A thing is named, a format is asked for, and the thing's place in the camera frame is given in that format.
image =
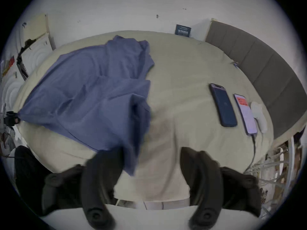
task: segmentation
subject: smartphone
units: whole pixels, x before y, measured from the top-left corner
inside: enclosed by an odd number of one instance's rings
[[[248,135],[257,134],[258,129],[256,126],[255,118],[253,116],[253,113],[251,112],[251,108],[246,101],[246,98],[243,95],[239,94],[234,94],[234,97],[240,109],[246,133]]]
[[[225,88],[214,83],[210,83],[209,88],[219,114],[221,125],[224,127],[237,126],[235,112],[233,111]]]

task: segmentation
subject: blue cloth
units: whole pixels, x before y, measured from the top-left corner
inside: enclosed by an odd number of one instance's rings
[[[95,151],[123,147],[124,169],[133,175],[150,125],[149,50],[147,41],[115,36],[105,45],[61,55],[18,117]]]

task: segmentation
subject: fabric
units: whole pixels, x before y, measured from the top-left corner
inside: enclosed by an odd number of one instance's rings
[[[150,124],[145,77],[153,64],[147,41],[120,36],[61,55],[18,117],[95,151],[123,147],[124,169],[132,175]]]
[[[301,129],[301,123],[307,122],[307,94],[292,68],[271,47],[243,30],[217,21],[212,21],[206,42],[238,62],[252,82],[272,118],[274,139],[278,140],[275,144],[288,140]]]
[[[151,81],[148,105],[151,122],[144,136],[134,176],[123,172],[115,186],[115,197],[127,201],[175,201],[189,198],[189,187],[179,166],[180,147],[206,151],[220,166],[240,173],[251,163],[253,142],[246,135],[233,94],[248,103],[263,104],[246,75],[234,67],[219,48],[193,38],[167,33],[123,31],[97,35],[63,45],[33,71],[21,87],[14,105],[18,112],[40,78],[62,54],[105,44],[115,35],[147,40],[155,62],[146,78]],[[220,125],[209,83],[225,87],[238,125]],[[268,132],[256,137],[255,163],[273,142],[273,124],[263,105]],[[95,152],[42,126],[21,121],[17,125],[39,161],[52,172],[62,172],[75,164],[85,164]]]
[[[41,216],[44,180],[51,171],[47,170],[27,147],[17,147],[15,157],[15,177],[19,195],[34,213]]]

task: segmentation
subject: beige bedspread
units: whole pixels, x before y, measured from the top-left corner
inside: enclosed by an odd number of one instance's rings
[[[251,82],[220,49],[206,42],[173,34],[121,31],[78,40],[53,51],[33,71],[21,87],[14,111],[23,106],[27,96],[59,55],[91,45],[105,44],[115,35],[147,40],[155,66],[149,71],[151,81],[148,104],[151,125],[141,147],[134,177],[122,173],[115,186],[115,197],[130,201],[173,201],[189,197],[179,167],[182,146],[207,151],[221,166],[243,172],[253,157],[253,143],[245,133],[233,94],[244,95],[248,102],[263,103]],[[220,125],[208,84],[224,86],[232,102],[238,126]],[[263,106],[268,132],[258,132],[258,161],[273,142],[273,125]],[[94,151],[44,127],[22,121],[21,135],[39,161],[53,172],[75,164],[84,164]]]

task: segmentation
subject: white wall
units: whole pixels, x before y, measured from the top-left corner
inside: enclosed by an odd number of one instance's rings
[[[174,33],[176,24],[191,27],[191,37],[204,40],[210,19],[215,18],[271,46],[293,68],[307,91],[303,48],[274,0],[33,0],[13,31],[7,55],[21,47],[16,42],[21,24],[40,12],[48,14],[56,47],[120,30]]]

